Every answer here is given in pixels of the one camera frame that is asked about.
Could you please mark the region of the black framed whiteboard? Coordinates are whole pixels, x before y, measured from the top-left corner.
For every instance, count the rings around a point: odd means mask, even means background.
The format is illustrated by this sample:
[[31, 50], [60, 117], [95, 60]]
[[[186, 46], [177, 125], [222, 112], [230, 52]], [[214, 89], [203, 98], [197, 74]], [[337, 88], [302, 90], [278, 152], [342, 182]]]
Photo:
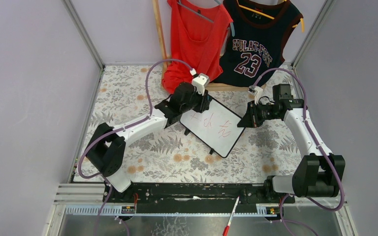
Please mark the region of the black framed whiteboard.
[[245, 128], [238, 127], [241, 117], [212, 98], [209, 109], [198, 113], [190, 110], [180, 118], [180, 124], [222, 158], [235, 147]]

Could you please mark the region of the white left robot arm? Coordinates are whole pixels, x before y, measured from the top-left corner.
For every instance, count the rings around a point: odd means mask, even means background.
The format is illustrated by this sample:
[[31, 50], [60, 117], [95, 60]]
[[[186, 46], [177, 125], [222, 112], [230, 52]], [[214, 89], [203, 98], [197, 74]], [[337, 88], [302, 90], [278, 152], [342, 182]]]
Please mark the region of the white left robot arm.
[[116, 191], [124, 192], [131, 185], [131, 180], [120, 169], [125, 148], [177, 123], [188, 111], [202, 113], [208, 110], [211, 99], [205, 85], [180, 83], [175, 92], [153, 106], [148, 115], [118, 127], [100, 124], [81, 158], [87, 158]]

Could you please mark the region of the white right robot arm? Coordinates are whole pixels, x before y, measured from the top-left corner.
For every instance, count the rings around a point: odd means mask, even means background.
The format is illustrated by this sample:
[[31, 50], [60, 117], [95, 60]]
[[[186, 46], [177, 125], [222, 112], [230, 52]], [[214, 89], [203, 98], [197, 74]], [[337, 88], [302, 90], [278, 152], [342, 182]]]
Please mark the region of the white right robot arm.
[[273, 86], [273, 101], [247, 103], [238, 127], [258, 128], [267, 120], [281, 120], [291, 131], [302, 159], [294, 174], [270, 176], [265, 185], [270, 194], [293, 194], [320, 198], [344, 196], [341, 180], [345, 170], [342, 155], [335, 155], [321, 140], [311, 121], [305, 100], [294, 98], [289, 84]]

